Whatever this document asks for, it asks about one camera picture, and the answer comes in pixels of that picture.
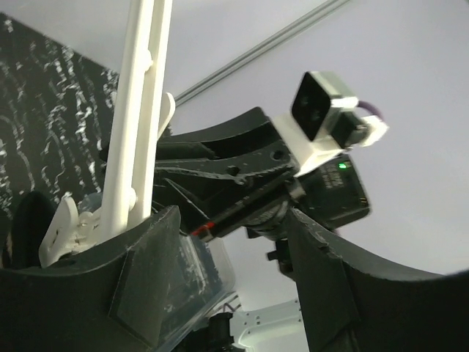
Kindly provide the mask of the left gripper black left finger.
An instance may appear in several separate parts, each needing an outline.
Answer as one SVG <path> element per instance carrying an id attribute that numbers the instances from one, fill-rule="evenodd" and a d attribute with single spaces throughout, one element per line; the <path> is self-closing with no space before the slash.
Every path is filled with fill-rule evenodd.
<path id="1" fill-rule="evenodd" d="M 3 351 L 153 351 L 159 342 L 180 211 L 47 268 L 1 271 Z"/>

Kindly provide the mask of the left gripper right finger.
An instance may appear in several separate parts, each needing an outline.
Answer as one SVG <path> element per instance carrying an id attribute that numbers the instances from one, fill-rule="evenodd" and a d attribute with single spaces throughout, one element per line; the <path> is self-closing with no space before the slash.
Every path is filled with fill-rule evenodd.
<path id="1" fill-rule="evenodd" d="M 286 217 L 310 351 L 466 351 L 468 273 L 407 267 Z"/>

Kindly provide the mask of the white plastic clip hanger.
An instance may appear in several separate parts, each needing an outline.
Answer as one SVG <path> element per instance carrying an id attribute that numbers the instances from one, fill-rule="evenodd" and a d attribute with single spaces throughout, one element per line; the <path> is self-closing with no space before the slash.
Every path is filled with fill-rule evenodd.
<path id="1" fill-rule="evenodd" d="M 132 1 L 108 149 L 99 242 L 151 214 L 160 119 L 174 113 L 163 93 L 171 1 Z"/>

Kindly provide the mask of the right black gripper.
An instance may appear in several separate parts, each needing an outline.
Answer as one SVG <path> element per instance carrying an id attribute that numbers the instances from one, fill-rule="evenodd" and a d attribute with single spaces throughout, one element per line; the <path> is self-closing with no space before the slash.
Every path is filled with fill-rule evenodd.
<path id="1" fill-rule="evenodd" d="M 255 107 L 231 120 L 158 142 L 153 209 L 180 209 L 180 232 L 222 238 L 287 199 L 299 163 Z"/>

